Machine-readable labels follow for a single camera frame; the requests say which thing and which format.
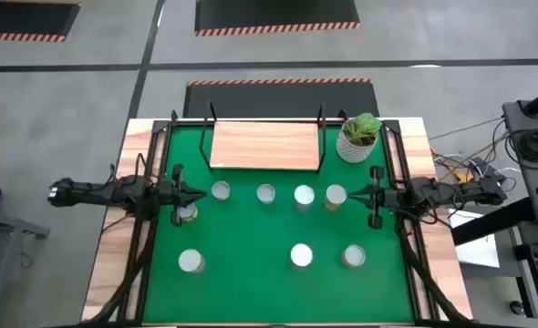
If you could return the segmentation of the short can lemon print label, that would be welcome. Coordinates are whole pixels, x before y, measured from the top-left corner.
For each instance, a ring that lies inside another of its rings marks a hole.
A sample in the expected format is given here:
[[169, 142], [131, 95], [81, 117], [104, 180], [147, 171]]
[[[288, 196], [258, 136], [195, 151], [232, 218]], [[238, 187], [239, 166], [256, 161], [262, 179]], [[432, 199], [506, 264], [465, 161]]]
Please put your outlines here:
[[194, 203], [189, 204], [186, 207], [179, 208], [179, 216], [182, 221], [192, 221], [198, 216], [198, 208]]

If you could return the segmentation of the black striped-edge floor mat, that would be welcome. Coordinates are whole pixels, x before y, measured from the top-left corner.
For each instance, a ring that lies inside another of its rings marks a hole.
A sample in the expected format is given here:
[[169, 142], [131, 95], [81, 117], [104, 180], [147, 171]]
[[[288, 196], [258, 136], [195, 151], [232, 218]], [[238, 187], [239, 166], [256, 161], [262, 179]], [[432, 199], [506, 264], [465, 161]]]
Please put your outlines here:
[[64, 42], [80, 7], [77, 3], [0, 1], [0, 41]]
[[196, 1], [196, 36], [260, 35], [360, 27], [355, 0]]
[[332, 118], [379, 115], [374, 87], [368, 78], [271, 78], [196, 80], [188, 83], [185, 118], [314, 118], [321, 106]]

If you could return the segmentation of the tall tin can silver lid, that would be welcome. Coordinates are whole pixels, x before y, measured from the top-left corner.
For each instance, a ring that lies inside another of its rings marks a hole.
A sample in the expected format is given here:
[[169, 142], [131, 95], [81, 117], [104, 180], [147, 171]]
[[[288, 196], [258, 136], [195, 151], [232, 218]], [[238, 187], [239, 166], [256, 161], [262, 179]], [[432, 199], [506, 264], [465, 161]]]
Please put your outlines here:
[[290, 251], [290, 260], [295, 267], [305, 268], [312, 263], [313, 251], [308, 245], [297, 243]]

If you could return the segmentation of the succulent in white patterned pot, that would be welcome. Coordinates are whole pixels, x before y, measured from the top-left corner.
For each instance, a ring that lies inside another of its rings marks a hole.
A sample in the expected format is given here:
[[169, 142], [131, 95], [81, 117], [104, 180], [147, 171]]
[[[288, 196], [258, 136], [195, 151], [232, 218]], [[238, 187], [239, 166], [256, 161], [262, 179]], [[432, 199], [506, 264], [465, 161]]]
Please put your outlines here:
[[382, 122], [370, 113], [348, 119], [336, 140], [336, 152], [348, 163], [360, 163], [368, 158], [378, 142]]

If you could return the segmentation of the short can orange patterned label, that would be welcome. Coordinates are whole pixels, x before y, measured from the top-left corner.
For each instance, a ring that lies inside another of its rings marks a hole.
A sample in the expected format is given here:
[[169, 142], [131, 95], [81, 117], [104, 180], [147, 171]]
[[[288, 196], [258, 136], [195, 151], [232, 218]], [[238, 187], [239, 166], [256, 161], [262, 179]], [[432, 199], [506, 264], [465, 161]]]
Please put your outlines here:
[[343, 250], [341, 259], [348, 268], [357, 268], [365, 263], [366, 254], [362, 247], [352, 244]]

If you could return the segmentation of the black stand leg beam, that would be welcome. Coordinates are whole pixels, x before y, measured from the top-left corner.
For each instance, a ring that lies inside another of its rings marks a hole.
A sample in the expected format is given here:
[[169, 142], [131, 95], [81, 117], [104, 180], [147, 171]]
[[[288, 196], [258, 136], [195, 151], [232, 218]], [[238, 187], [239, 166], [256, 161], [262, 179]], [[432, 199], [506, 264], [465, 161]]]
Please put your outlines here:
[[470, 220], [451, 230], [456, 246], [475, 241], [498, 231], [507, 230], [524, 221], [535, 221], [529, 198], [517, 200], [482, 217]]

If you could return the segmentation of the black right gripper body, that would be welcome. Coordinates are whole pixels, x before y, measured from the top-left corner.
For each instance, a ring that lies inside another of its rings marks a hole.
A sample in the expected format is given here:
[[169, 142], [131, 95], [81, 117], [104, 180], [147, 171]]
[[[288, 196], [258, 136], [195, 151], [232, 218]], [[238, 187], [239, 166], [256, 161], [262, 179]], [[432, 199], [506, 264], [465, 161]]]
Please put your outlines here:
[[396, 209], [399, 207], [398, 192], [393, 189], [383, 189], [380, 181], [384, 177], [384, 169], [379, 166], [372, 166], [369, 171], [372, 178], [371, 200], [373, 201], [372, 213], [368, 217], [368, 225], [375, 230], [382, 228], [382, 217], [379, 214], [381, 207]]

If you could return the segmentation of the green table mat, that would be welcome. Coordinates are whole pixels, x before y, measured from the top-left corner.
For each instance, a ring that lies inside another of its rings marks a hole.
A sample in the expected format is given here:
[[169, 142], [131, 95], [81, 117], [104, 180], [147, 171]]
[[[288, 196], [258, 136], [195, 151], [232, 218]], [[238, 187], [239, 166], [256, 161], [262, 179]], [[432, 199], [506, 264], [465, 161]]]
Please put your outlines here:
[[[348, 191], [370, 181], [371, 166], [385, 166], [382, 146], [365, 162], [350, 164], [336, 153], [338, 131], [327, 131], [323, 167], [313, 171], [207, 168], [199, 145], [202, 130], [178, 128], [171, 137], [170, 164], [182, 164], [192, 187], [209, 190], [218, 180], [231, 188], [228, 200], [207, 196], [197, 202], [198, 216], [180, 227], [163, 209], [157, 228], [143, 319], [147, 323], [411, 323], [409, 285], [395, 218], [380, 212], [379, 230], [368, 226], [369, 211], [348, 200], [328, 210], [328, 186]], [[263, 204], [256, 190], [275, 188], [274, 201]], [[313, 204], [299, 210], [294, 191], [308, 185]], [[295, 267], [290, 251], [297, 243], [313, 251], [312, 263]], [[356, 244], [365, 263], [348, 268], [343, 250]], [[188, 249], [205, 259], [202, 272], [180, 269]]]

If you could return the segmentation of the tall Pears can green label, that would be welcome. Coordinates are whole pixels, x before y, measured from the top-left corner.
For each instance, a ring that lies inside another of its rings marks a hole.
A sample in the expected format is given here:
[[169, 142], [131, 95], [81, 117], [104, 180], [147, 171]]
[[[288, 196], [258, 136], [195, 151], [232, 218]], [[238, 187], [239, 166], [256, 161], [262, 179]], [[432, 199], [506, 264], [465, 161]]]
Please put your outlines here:
[[296, 207], [304, 210], [310, 207], [315, 200], [315, 192], [308, 185], [299, 185], [295, 188], [294, 198]]

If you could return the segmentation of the short can yellow green label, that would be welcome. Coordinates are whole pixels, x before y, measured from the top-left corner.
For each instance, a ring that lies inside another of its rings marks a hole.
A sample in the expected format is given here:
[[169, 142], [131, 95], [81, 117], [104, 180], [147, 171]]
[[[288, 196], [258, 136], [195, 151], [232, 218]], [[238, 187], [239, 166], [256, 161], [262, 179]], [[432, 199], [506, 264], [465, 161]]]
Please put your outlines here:
[[218, 180], [212, 185], [211, 192], [217, 200], [228, 200], [231, 195], [231, 188], [226, 181]]

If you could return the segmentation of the tall Cherries can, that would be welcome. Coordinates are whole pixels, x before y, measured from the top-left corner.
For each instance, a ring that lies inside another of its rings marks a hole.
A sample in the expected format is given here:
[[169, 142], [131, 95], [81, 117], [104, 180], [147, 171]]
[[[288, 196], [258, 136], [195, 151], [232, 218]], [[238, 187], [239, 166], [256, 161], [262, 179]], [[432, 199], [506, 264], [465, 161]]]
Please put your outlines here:
[[202, 272], [205, 268], [205, 264], [206, 262], [203, 255], [195, 249], [183, 251], [178, 258], [180, 269], [188, 273]]

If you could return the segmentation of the black power adapter block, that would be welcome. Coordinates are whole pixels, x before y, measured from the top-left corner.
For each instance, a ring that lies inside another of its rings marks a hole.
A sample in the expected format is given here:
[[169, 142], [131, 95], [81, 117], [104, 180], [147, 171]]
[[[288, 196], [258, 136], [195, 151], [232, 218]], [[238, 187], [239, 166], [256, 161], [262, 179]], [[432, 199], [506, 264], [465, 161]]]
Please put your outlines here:
[[505, 177], [497, 169], [480, 157], [473, 158], [469, 167], [472, 169], [472, 173], [475, 177], [494, 178], [499, 183], [503, 183], [505, 181]]

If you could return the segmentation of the wooden tray with black rails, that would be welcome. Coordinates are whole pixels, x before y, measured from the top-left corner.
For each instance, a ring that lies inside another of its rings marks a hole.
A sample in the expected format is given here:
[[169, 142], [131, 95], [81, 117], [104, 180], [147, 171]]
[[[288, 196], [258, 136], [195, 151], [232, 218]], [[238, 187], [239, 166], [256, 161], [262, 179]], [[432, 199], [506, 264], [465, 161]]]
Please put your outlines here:
[[[326, 105], [314, 121], [219, 120], [208, 104], [210, 122], [202, 122], [199, 151], [208, 169], [306, 170], [318, 173], [327, 154]], [[212, 147], [204, 151], [208, 125], [213, 125]]]

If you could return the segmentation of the tall Pineapple can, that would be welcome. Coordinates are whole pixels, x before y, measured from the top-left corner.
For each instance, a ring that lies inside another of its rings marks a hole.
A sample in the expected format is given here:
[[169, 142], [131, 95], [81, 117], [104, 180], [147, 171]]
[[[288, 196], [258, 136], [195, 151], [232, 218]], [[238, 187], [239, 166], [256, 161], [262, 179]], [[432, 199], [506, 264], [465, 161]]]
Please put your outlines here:
[[328, 210], [337, 210], [347, 199], [346, 190], [337, 184], [330, 185], [326, 189], [324, 205]]

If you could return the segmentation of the short can white red label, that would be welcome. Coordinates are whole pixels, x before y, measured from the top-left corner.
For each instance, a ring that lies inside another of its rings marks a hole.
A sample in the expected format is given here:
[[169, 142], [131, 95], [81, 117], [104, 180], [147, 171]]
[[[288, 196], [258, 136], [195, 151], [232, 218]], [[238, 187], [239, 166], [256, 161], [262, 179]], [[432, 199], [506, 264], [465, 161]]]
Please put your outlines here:
[[256, 190], [256, 196], [263, 204], [271, 204], [275, 197], [275, 188], [270, 184], [262, 184]]

